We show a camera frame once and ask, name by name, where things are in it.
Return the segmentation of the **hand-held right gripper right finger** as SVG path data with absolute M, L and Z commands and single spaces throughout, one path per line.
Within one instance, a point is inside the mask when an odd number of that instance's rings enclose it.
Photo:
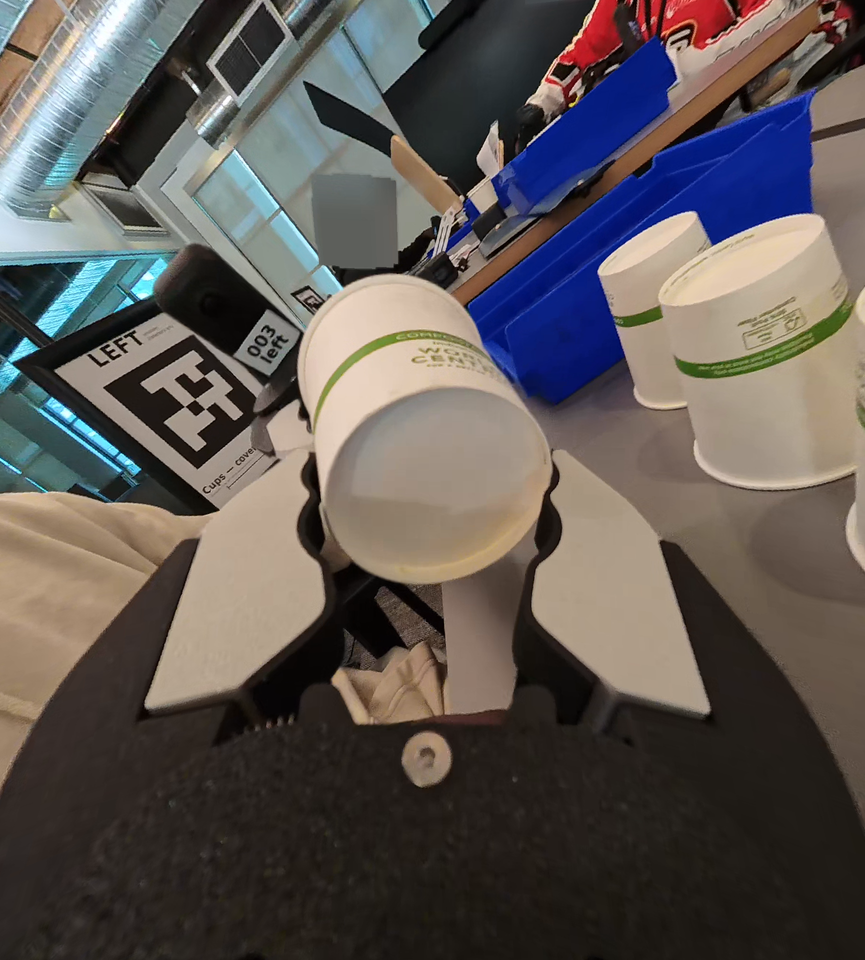
M 565 450 L 535 529 L 512 651 L 556 721 L 604 732 L 626 706 L 703 720 L 700 667 L 654 528 Z

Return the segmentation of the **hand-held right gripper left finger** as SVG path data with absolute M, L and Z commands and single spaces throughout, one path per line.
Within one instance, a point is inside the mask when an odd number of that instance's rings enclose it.
M 315 455 L 288 454 L 207 524 L 143 707 L 233 704 L 251 722 L 298 717 L 340 664 L 338 593 L 322 555 Z

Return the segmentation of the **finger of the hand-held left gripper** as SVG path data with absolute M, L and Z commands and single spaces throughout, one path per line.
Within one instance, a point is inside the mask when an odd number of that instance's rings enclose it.
M 304 409 L 280 409 L 263 417 L 263 451 L 285 459 L 296 450 L 312 450 L 314 435 Z

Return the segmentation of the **blue plastic bin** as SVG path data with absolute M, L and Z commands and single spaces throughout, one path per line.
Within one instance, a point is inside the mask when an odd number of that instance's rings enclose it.
M 659 38 L 646 42 L 538 134 L 492 178 L 507 217 L 552 210 L 669 107 L 677 71 Z
M 494 362 L 529 397 L 562 402 L 624 358 L 598 276 L 619 246 L 682 212 L 713 244 L 812 212 L 814 95 L 663 150 L 470 301 Z

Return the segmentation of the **black white marker sign board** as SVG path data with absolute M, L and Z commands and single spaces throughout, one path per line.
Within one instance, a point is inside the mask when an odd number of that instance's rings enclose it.
M 272 465 L 251 438 L 257 374 L 149 298 L 14 365 L 196 514 Z

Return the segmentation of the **wooden document stand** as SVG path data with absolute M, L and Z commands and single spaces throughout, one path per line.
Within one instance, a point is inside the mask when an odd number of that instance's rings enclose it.
M 446 179 L 397 134 L 390 138 L 390 160 L 399 175 L 439 215 L 446 214 L 451 209 L 463 208 L 463 195 L 454 190 Z

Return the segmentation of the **white vent grille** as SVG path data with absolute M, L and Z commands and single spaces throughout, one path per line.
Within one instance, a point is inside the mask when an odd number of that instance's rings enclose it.
M 296 37 L 271 1 L 253 1 L 235 21 L 207 65 L 225 93 L 242 106 Z

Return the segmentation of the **wooden desk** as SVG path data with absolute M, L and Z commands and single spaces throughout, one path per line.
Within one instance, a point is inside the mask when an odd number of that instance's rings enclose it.
M 472 253 L 468 270 L 450 285 L 449 293 L 463 306 L 484 293 L 718 106 L 729 103 L 746 84 L 796 48 L 818 25 L 818 2 L 798 2 L 793 13 L 772 22 L 751 40 L 684 80 L 669 94 L 668 109 L 609 156 L 599 179 L 578 187 L 576 193 L 489 257 L 480 251 Z

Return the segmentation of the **silver ventilation duct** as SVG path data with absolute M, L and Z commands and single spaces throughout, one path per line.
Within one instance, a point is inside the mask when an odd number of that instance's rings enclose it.
M 0 115 L 0 204 L 46 220 L 199 7 L 64 2 L 66 13 Z

